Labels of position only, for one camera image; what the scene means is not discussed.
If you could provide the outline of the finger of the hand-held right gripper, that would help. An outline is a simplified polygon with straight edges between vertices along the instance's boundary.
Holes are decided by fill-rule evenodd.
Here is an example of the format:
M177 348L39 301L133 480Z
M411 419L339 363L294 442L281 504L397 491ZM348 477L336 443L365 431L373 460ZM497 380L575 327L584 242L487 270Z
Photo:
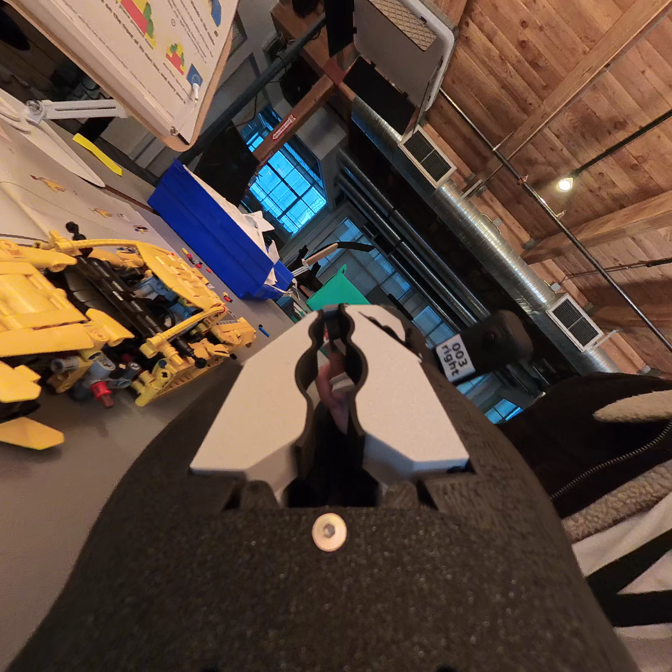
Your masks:
M423 335L397 308L391 306L362 306L361 314L412 351L419 362L423 362Z

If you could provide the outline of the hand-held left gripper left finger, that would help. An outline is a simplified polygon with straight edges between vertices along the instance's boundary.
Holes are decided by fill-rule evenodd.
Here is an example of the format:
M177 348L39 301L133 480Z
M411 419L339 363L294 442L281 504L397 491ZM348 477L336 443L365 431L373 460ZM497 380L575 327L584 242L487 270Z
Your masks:
M242 367L191 464L195 475L261 481L281 497L314 461L309 394L324 343L324 313L309 313Z

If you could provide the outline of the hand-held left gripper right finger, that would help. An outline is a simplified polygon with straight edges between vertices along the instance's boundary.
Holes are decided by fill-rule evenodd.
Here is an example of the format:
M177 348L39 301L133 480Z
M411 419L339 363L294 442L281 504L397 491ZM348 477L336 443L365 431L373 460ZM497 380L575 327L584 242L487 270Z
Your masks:
M363 466L379 483L464 471L469 455L416 355L362 314L343 305L346 352L360 369L351 419L364 437Z

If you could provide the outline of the person's right hand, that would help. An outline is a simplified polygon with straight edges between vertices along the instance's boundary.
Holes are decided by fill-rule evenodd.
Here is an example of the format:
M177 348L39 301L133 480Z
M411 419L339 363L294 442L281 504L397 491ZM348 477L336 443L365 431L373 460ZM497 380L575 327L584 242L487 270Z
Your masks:
M349 399L346 392L333 391L332 379L345 372L344 355L334 350L328 361L318 369L315 379L316 390L324 407L331 413L338 430L346 435L349 428Z

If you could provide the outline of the teal plastic bin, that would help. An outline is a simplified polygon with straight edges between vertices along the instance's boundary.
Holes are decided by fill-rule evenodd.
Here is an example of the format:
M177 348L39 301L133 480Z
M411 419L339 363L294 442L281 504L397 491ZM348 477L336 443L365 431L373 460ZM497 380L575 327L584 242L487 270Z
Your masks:
M348 304L369 305L370 302L346 277L348 266L342 265L319 290L307 299L307 306L312 310Z

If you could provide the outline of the white vent grille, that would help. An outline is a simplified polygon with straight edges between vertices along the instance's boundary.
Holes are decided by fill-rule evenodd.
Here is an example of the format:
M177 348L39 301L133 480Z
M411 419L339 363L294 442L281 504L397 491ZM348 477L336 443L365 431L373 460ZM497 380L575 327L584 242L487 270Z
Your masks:
M558 294L546 314L581 352L598 346L603 338L603 331L567 293Z
M399 149L434 189L441 188L456 171L456 165L420 126L403 137Z

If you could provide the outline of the scattered small brick pins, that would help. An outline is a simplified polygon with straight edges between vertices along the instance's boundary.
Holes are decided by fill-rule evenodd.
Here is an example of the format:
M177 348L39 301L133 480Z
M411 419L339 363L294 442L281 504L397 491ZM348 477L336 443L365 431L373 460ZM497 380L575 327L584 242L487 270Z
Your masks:
M203 262L200 257L187 248L182 247L180 254L192 267L206 278L208 287L221 296L226 304L231 305L233 303L233 298L229 294L227 287L208 264Z

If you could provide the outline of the pile of white paper bags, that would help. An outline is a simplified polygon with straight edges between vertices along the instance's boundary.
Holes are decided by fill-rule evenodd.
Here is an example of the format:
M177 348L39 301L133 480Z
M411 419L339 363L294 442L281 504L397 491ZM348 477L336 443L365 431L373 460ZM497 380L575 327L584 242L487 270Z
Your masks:
M281 264L275 243L266 246L264 242L264 231L270 231L273 227L264 219L263 214L240 211L238 206L221 196L189 168L186 167L185 171L214 203L218 221L214 228L224 241L229 255L253 278L248 281L248 285L251 288L260 285L262 275L267 272L264 285L273 288L276 295L287 294L292 281L288 271L279 270Z

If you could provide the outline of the blue plastic bin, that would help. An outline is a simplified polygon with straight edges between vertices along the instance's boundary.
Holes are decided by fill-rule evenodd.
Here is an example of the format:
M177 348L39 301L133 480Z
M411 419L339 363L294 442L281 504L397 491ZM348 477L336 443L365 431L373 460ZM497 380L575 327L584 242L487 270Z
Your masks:
M276 295L273 288L264 285L267 272L262 275L260 285L254 288L248 285L248 281L253 278L229 255L229 250L214 228L218 223L214 203L210 201L205 190L190 178L185 168L180 161L173 160L149 197L149 206L210 266L237 297L246 300L277 300L286 295ZM279 262L279 270L288 271L293 282L294 277L281 263L280 256Z

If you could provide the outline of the yellow toy brick car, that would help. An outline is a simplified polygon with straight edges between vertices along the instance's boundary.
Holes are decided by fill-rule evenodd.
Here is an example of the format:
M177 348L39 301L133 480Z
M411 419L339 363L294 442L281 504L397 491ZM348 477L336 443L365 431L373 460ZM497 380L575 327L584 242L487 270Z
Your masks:
M45 389L105 408L130 390L146 407L256 341L174 251L65 230L1 240L1 442L27 449L64 442L30 417Z

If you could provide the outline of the white striped shirt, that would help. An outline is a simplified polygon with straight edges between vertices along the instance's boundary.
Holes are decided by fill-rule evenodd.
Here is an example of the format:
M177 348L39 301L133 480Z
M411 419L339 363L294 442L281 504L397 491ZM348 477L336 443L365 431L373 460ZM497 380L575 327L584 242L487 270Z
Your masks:
M671 670L671 495L573 544L579 567L639 671Z

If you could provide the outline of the white perforated box unit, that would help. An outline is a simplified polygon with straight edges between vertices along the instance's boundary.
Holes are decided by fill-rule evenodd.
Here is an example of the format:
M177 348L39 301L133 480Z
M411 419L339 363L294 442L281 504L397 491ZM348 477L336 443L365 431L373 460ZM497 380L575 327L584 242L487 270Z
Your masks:
M355 1L357 51L422 112L439 94L454 29L431 1Z

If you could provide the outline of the yellow paper strip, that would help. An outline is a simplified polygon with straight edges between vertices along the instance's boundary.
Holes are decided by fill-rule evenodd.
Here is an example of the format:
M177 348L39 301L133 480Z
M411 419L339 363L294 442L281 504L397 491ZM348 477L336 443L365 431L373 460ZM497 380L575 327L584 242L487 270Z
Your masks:
M80 147L84 148L90 154L96 157L96 159L105 165L111 172L118 176L123 175L122 167L117 164L112 158L107 156L103 150L97 147L92 141L85 138L82 134L76 133L72 136L72 141L78 144Z

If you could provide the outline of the instruction board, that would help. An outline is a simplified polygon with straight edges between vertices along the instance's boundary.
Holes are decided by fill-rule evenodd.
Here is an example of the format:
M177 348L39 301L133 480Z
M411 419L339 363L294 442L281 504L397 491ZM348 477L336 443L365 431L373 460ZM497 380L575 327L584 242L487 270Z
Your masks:
M9 1L174 151L194 146L231 52L238 1Z

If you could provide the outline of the silver ventilation duct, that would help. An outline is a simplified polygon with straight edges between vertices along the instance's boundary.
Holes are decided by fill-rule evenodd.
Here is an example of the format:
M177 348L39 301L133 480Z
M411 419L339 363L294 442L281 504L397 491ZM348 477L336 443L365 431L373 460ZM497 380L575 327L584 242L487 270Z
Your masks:
M603 347L596 344L581 349L571 334L562 330L550 311L568 296L554 292L532 270L485 214L462 199L455 182L449 179L433 189L403 153L401 135L359 96L351 105L351 121L438 217L443 230L453 234L513 300L525 326L532 327L533 334L541 338L542 349L552 350L578 374L622 373L619 362Z

